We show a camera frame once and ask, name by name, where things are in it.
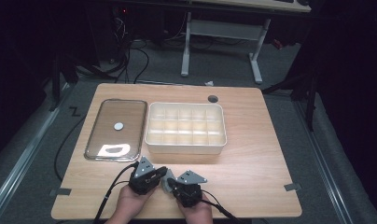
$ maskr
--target table top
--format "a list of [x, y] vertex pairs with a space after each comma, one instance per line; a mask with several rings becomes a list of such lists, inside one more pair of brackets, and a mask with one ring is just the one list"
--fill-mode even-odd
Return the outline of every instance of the table top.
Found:
[[295, 0], [293, 3], [286, 3], [275, 0], [192, 0], [193, 2], [230, 5], [235, 7], [258, 7], [290, 12], [310, 12], [309, 6], [303, 6]]
[[[215, 95], [222, 106], [227, 145], [218, 155], [150, 153], [144, 142], [141, 156], [156, 168], [166, 166], [175, 176], [191, 170], [207, 178], [202, 189], [211, 192], [236, 217], [298, 217], [300, 202], [294, 190], [284, 185], [292, 180], [280, 148], [264, 98], [256, 88], [162, 86], [141, 84], [101, 84], [92, 99], [77, 145], [61, 188], [70, 195], [58, 195], [51, 215], [56, 219], [94, 218], [117, 174], [130, 162], [88, 161], [84, 158], [92, 126], [102, 101], [111, 98], [143, 100], [149, 105], [203, 103]], [[129, 180], [133, 169], [120, 180]], [[101, 218], [113, 214], [119, 188], [115, 187]], [[214, 208], [214, 217], [223, 217]], [[148, 200], [137, 218], [182, 218], [175, 198], [161, 186]]]

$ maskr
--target person's left hand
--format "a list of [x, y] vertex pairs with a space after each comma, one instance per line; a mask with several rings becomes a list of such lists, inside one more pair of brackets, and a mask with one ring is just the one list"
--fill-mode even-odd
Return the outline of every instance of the person's left hand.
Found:
[[139, 195], [128, 186], [124, 186], [119, 191], [119, 199], [116, 206], [116, 211], [113, 216], [107, 220], [105, 224], [124, 224], [128, 223], [133, 217], [136, 217], [148, 198], [154, 193], [156, 188], [149, 191], [146, 195]]

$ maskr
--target black round hole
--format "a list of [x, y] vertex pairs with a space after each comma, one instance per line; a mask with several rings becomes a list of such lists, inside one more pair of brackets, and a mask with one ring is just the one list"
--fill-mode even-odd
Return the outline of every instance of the black round hole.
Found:
[[217, 96], [215, 96], [215, 95], [210, 95], [210, 96], [208, 96], [208, 101], [209, 101], [210, 103], [217, 103], [218, 98], [217, 98]]

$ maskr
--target white plastic box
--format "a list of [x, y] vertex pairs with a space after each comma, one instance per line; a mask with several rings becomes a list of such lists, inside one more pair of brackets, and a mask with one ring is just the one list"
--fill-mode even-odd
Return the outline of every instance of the white plastic box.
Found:
[[227, 144], [223, 109], [214, 104], [153, 103], [145, 142], [153, 153], [219, 154]]

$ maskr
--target transparent lid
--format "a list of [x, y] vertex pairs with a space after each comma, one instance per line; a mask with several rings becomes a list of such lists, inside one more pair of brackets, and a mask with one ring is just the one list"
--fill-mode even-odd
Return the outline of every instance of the transparent lid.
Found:
[[101, 103], [84, 156], [89, 160], [134, 161], [142, 146], [147, 103], [109, 99]]

